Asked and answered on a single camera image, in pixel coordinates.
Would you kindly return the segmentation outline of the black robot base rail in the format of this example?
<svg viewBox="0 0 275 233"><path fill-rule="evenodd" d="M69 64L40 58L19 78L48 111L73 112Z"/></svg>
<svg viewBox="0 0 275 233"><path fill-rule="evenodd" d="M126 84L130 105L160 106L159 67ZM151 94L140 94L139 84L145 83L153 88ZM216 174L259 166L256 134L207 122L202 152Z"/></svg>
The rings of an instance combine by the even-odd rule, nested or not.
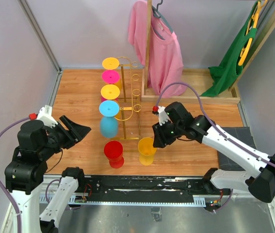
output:
<svg viewBox="0 0 275 233"><path fill-rule="evenodd" d="M202 206L230 194L200 177L85 176L69 205Z"/></svg>

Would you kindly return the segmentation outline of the pink plastic wine glass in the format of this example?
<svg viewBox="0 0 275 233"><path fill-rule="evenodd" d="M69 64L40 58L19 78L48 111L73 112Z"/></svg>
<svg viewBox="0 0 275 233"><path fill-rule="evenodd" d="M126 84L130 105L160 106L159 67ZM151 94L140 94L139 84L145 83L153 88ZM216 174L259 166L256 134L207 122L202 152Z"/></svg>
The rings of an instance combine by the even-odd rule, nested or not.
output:
<svg viewBox="0 0 275 233"><path fill-rule="evenodd" d="M105 70L102 73L102 80L108 84L115 84L120 80L120 75L115 70Z"/></svg>

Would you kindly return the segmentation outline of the yellow wine glass front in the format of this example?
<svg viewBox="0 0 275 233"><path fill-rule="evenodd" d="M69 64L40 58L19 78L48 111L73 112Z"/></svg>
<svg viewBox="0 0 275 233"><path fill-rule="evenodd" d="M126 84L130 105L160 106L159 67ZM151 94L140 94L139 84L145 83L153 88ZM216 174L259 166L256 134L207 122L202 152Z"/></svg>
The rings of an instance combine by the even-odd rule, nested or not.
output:
<svg viewBox="0 0 275 233"><path fill-rule="evenodd" d="M153 163L157 148L153 147L154 139L145 137L138 142L139 161L144 166Z"/></svg>

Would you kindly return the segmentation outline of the red plastic wine glass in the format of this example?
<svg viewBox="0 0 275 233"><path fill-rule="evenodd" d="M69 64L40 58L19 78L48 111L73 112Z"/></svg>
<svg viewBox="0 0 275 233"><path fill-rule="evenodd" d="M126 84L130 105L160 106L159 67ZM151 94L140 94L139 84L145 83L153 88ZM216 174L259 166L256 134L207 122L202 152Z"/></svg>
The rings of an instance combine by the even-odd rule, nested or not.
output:
<svg viewBox="0 0 275 233"><path fill-rule="evenodd" d="M119 141L113 140L108 142L103 151L112 168L120 168L123 166L123 146Z"/></svg>

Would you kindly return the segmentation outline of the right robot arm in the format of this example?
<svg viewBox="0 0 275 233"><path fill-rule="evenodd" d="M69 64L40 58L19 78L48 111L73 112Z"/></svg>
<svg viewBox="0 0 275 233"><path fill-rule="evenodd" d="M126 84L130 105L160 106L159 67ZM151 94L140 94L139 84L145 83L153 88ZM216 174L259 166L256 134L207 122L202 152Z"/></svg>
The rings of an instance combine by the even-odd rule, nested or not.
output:
<svg viewBox="0 0 275 233"><path fill-rule="evenodd" d="M206 114L193 117L180 102L167 107L154 106L152 113L158 116L158 122L152 126L153 147L164 148L185 136L217 150L242 167L242 171L211 168L202 182L207 194L214 194L219 189L234 189L248 191L262 202L272 202L275 197L275 154L270 156L241 142Z"/></svg>

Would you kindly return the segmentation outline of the yellow wine glass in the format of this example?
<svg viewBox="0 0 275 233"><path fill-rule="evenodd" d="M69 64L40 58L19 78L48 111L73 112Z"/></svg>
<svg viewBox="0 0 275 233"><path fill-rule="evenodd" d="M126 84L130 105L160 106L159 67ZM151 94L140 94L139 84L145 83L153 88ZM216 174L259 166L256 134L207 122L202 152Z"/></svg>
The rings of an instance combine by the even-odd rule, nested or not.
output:
<svg viewBox="0 0 275 233"><path fill-rule="evenodd" d="M144 166L153 163L157 148L153 147L154 139L145 137L138 142L139 161Z"/></svg>
<svg viewBox="0 0 275 233"><path fill-rule="evenodd" d="M114 84L106 84L101 88L101 96L105 99L99 111L105 117L115 117L120 111L119 104L115 99L120 95L120 89Z"/></svg>
<svg viewBox="0 0 275 233"><path fill-rule="evenodd" d="M108 57L102 61L102 66L106 70L115 70L119 67L120 62L115 57Z"/></svg>

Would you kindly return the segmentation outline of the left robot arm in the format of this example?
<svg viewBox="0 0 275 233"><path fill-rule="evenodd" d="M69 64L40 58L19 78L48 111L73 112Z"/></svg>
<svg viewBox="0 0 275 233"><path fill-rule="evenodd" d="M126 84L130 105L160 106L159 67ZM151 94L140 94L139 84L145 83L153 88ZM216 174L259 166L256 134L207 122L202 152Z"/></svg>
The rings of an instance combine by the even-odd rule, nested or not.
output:
<svg viewBox="0 0 275 233"><path fill-rule="evenodd" d="M54 154L70 149L91 131L88 126L77 124L66 116L60 122L47 126L40 119L23 123L17 134L19 146L5 169L8 193L19 208L23 233L56 233L59 222L74 192L84 192L84 171L68 167L62 172L60 184L46 209L39 212L39 197L47 160Z"/></svg>

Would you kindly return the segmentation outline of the blue plastic wine glass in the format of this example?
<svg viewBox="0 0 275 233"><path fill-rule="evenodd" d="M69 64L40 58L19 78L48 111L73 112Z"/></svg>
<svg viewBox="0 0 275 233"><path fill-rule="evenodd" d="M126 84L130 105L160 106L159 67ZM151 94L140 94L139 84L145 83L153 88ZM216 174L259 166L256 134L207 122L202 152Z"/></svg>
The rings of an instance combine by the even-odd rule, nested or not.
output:
<svg viewBox="0 0 275 233"><path fill-rule="evenodd" d="M120 107L113 100L105 100L99 106L103 116L100 121L100 132L106 138L113 138L118 134L118 121L115 116L119 113Z"/></svg>

